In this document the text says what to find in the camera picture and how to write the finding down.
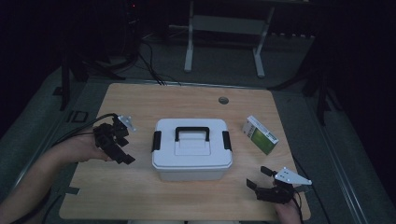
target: black handle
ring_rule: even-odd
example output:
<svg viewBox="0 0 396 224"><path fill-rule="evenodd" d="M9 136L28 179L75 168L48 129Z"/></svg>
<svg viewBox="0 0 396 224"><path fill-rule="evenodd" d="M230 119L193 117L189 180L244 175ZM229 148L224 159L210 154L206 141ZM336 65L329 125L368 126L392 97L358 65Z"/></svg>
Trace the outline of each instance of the black handle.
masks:
<svg viewBox="0 0 396 224"><path fill-rule="evenodd" d="M154 132L154 137L152 139L151 152L153 152L154 150L160 150L161 149L161 135L162 135L161 131Z"/></svg>
<svg viewBox="0 0 396 224"><path fill-rule="evenodd" d="M176 128L176 136L175 142L178 142L178 133L179 132L206 132L205 141L209 141L209 128L208 127L177 127Z"/></svg>

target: small green and white box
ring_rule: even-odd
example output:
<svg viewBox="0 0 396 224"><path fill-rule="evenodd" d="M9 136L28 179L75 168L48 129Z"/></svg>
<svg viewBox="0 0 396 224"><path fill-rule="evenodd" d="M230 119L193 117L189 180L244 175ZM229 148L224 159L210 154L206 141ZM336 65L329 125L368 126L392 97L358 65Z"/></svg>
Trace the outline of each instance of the small green and white box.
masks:
<svg viewBox="0 0 396 224"><path fill-rule="evenodd" d="M263 153L265 153L265 155L270 154L277 142L279 142L279 140L253 116L247 118L247 122L244 124L242 131Z"/></svg>

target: box lid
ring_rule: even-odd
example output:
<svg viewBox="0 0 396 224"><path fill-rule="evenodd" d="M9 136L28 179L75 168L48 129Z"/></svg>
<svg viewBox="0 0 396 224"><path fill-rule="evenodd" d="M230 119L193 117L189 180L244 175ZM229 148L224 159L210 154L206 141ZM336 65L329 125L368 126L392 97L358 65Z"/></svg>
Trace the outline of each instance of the box lid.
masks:
<svg viewBox="0 0 396 224"><path fill-rule="evenodd" d="M152 164L157 169L219 169L233 162L222 119L161 119L154 134Z"/></svg>

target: wooden table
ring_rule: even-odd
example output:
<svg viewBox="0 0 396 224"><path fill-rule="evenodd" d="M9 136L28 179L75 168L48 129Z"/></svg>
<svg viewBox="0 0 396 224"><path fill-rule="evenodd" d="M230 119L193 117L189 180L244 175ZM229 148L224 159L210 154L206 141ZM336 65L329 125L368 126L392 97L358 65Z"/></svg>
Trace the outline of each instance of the wooden table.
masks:
<svg viewBox="0 0 396 224"><path fill-rule="evenodd" d="M219 103L227 97L229 103ZM123 150L136 158L130 165L106 161L80 163L66 195L62 218L146 220L275 220L272 203L256 200L246 186L250 179L271 188L273 178L260 172L286 166L295 171L282 123L271 92L235 88L179 87L135 84L109 86L98 116L117 113L132 116L137 128L127 136ZM266 156L242 133L253 115L278 139ZM165 118L224 119L233 147L233 165L221 180L164 182L151 164L155 125ZM310 218L304 194L303 217Z"/></svg>

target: white plastic storage box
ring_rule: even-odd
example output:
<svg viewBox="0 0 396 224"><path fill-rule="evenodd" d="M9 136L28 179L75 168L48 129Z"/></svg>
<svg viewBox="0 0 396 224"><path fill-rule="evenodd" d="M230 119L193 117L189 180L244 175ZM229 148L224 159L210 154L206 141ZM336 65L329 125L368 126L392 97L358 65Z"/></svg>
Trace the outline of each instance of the white plastic storage box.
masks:
<svg viewBox="0 0 396 224"><path fill-rule="evenodd" d="M233 164L230 135L222 119L160 119L152 165L167 181L221 179Z"/></svg>

